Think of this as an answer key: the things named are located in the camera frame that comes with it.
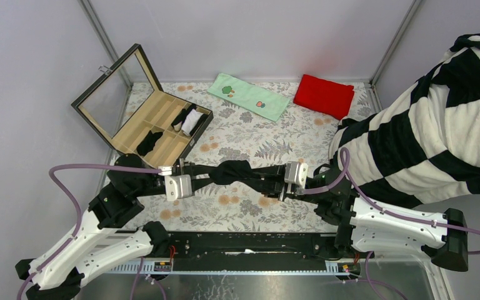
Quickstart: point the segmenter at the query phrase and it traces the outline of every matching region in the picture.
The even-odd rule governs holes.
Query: wooden box
[[[206,120],[192,136],[176,132],[171,123],[192,103],[163,91],[143,48],[135,44],[73,103],[72,107],[119,154],[135,153],[149,131],[163,135],[153,150],[141,156],[151,167],[171,166],[185,158],[213,119],[198,106]]]

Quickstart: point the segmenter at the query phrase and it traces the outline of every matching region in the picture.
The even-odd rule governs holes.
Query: white sock
[[[183,125],[181,126],[181,130],[186,136],[190,136],[190,132],[192,129],[194,129],[194,126],[198,122],[199,118],[203,115],[203,112],[198,112],[195,109],[193,109],[185,121],[183,122]]]
[[[183,122],[179,122],[176,125],[174,125],[174,131],[180,131],[182,125],[183,125]]]

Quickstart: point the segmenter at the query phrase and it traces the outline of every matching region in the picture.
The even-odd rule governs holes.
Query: floral tablecloth
[[[354,86],[349,115],[364,119],[373,113],[363,83]],[[256,84],[293,98],[298,83]],[[214,119],[187,157],[197,164],[218,165],[227,159],[246,159],[254,168],[301,161],[310,166],[309,175],[328,161],[328,146],[338,120],[290,102],[277,122],[264,119],[207,93],[211,83],[165,83],[165,92],[214,112]],[[149,94],[149,86],[134,85],[127,105],[130,116]],[[167,202],[165,196],[139,198],[145,210],[126,224],[135,229],[148,221],[161,221],[167,230],[178,231],[274,231],[335,232],[313,212],[315,205],[301,201],[262,197],[235,182],[230,186],[209,185],[194,197]]]

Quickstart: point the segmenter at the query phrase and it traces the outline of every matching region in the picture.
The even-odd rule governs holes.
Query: white wall
[[[376,85],[383,108],[429,72],[463,34],[480,33],[480,1],[424,0]]]
[[[119,54],[142,44],[162,81],[368,79],[411,0],[91,1]]]
[[[425,1],[378,82],[383,107],[388,107],[433,68],[455,39],[467,33],[480,33],[480,1]],[[442,212],[449,207],[462,210],[468,226],[480,229],[479,195],[450,199],[421,209]],[[469,236],[469,249],[480,249],[479,236]],[[469,257],[467,273],[448,272],[447,276],[456,300],[480,299],[480,255]]]
[[[0,300],[21,285],[14,265],[76,221],[49,168],[106,159],[108,147],[70,107],[101,64],[110,60],[77,1],[0,0]],[[100,173],[61,178],[85,205]]]

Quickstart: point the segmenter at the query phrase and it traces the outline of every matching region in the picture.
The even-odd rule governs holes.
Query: folded red cloth
[[[354,86],[303,75],[293,103],[341,120],[349,114]]]

